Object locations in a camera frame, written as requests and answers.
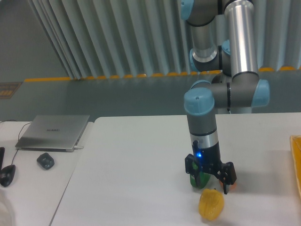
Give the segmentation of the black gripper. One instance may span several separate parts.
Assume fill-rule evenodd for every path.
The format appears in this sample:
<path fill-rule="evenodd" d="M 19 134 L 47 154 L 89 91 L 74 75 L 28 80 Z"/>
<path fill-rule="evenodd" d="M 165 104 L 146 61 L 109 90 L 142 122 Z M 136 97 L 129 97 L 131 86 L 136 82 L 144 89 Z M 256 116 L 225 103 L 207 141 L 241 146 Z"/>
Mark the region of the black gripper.
<path fill-rule="evenodd" d="M 204 173 L 207 173 L 222 183 L 223 192 L 227 194 L 236 182 L 236 172 L 233 162 L 222 163 L 219 144 L 209 148 L 199 148 L 193 144 L 192 150 L 193 155 L 188 154 L 185 158 L 185 171 L 190 176 L 191 186 L 204 188 Z"/>

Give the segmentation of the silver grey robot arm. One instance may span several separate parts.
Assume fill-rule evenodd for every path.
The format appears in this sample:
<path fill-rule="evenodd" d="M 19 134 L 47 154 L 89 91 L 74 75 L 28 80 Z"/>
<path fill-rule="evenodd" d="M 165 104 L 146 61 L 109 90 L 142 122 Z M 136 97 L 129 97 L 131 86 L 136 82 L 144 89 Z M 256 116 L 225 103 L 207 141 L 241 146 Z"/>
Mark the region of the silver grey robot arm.
<path fill-rule="evenodd" d="M 270 87 L 258 75 L 251 0 L 183 0 L 181 18 L 191 27 L 190 65 L 198 72 L 220 70 L 217 81 L 199 80 L 184 95 L 193 152 L 185 171 L 194 188 L 210 176 L 224 193 L 237 179 L 234 164 L 221 161 L 215 111 L 266 106 Z"/>

